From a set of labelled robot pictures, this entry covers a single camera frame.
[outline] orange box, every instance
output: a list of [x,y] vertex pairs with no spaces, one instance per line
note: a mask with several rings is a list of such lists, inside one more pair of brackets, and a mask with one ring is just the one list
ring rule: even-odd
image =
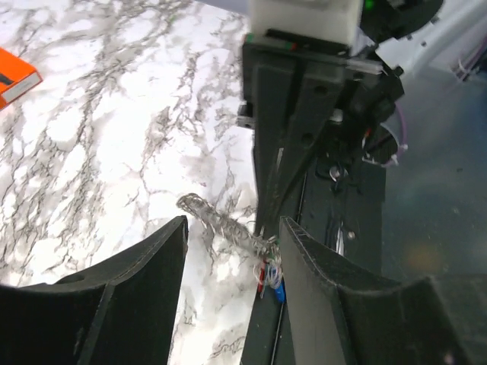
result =
[[0,48],[0,110],[42,80],[35,67]]

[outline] white robot part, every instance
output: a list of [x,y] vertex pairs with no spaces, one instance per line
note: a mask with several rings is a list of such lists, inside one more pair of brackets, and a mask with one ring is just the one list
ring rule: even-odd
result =
[[355,44],[362,0],[249,0],[250,31],[268,29],[347,46]]

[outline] gray marble vein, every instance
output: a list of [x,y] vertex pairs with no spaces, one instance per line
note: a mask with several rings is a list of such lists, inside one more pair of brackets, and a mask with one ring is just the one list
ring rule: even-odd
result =
[[[195,192],[243,222],[234,126],[246,21],[192,1],[0,0],[0,43],[44,82],[0,114],[0,282],[52,283],[137,243]],[[239,363],[253,260],[189,220],[170,363]]]

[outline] white marble countertop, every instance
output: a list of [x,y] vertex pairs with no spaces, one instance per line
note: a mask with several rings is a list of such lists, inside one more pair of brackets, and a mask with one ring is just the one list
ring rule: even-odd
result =
[[[240,15],[189,0],[0,0],[0,22],[2,47],[44,77],[0,112],[1,283],[98,263],[183,214],[189,192],[234,214],[255,205],[252,135],[234,126]],[[189,229],[170,363],[239,363],[252,263]]]

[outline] gray floor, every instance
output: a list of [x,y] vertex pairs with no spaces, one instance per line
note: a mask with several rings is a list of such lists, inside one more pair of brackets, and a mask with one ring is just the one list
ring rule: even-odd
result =
[[401,100],[409,151],[387,176],[383,273],[487,273],[487,87],[425,74]]

